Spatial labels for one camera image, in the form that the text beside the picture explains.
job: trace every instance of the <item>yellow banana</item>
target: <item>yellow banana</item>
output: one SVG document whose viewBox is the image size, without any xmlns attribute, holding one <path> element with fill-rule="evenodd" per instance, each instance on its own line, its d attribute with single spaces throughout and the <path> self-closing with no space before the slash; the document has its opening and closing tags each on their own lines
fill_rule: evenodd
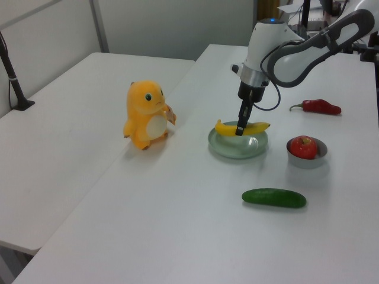
<svg viewBox="0 0 379 284">
<path fill-rule="evenodd" d="M 243 130 L 242 135 L 252 135 L 256 133 L 261 133 L 265 131 L 270 126 L 270 123 L 267 122 L 255 122 L 248 124 Z M 221 123 L 221 120 L 217 121 L 216 126 L 214 127 L 217 133 L 224 136 L 236 136 L 236 125 L 225 125 Z"/>
</svg>

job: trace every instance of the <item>red chili pepper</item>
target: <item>red chili pepper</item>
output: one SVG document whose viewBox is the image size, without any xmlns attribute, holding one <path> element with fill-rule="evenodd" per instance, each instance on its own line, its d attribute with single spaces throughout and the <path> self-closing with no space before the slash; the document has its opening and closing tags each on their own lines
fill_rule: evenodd
<svg viewBox="0 0 379 284">
<path fill-rule="evenodd" d="M 303 111 L 307 112 L 318 112 L 320 114 L 340 114 L 341 108 L 336 105 L 332 105 L 323 99 L 314 99 L 303 101 L 302 104 L 293 105 L 290 108 L 290 111 L 293 107 L 303 108 Z"/>
</svg>

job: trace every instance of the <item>yellow plush toy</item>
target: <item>yellow plush toy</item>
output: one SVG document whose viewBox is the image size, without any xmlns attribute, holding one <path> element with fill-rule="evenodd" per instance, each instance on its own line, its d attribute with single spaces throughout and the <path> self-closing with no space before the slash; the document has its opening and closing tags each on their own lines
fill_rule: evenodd
<svg viewBox="0 0 379 284">
<path fill-rule="evenodd" d="M 167 120 L 175 125 L 176 115 L 154 81 L 133 82 L 127 94 L 126 108 L 128 119 L 124 136 L 130 137 L 139 149 L 146 150 L 152 140 L 167 136 Z"/>
</svg>

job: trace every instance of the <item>glass plate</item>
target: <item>glass plate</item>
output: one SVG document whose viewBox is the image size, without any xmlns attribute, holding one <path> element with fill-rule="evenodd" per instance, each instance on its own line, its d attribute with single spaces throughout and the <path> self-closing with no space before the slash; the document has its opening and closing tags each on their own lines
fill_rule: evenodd
<svg viewBox="0 0 379 284">
<path fill-rule="evenodd" d="M 237 121 L 226 122 L 225 125 L 237 125 Z M 265 131 L 252 135 L 223 136 L 212 129 L 208 135 L 208 142 L 210 147 L 221 156 L 246 159 L 255 157 L 266 150 L 268 136 Z"/>
</svg>

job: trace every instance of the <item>green cucumber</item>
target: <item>green cucumber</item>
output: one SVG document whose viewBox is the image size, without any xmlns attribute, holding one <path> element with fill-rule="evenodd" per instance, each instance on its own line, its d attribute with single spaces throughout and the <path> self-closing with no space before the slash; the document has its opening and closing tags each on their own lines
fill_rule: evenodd
<svg viewBox="0 0 379 284">
<path fill-rule="evenodd" d="M 307 203 L 300 193 L 278 188 L 258 188 L 246 191 L 242 199 L 248 203 L 264 204 L 287 208 L 301 208 Z"/>
</svg>

